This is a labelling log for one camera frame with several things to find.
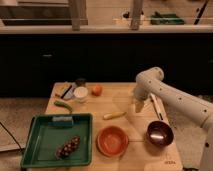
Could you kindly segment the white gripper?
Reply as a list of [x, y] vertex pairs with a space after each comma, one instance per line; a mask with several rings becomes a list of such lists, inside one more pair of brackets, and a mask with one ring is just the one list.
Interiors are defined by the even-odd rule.
[[145, 100], [148, 98], [148, 92], [142, 88], [136, 87], [134, 89], [135, 101], [135, 112], [140, 113], [145, 105]]

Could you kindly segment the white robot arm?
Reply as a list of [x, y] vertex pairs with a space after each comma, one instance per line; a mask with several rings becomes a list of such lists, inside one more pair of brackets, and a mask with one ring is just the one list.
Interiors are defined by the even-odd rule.
[[144, 101], [153, 93], [204, 129], [207, 136], [199, 171], [213, 171], [213, 103], [169, 86], [163, 79], [164, 72], [159, 67], [138, 73], [135, 78], [134, 97], [138, 101]]

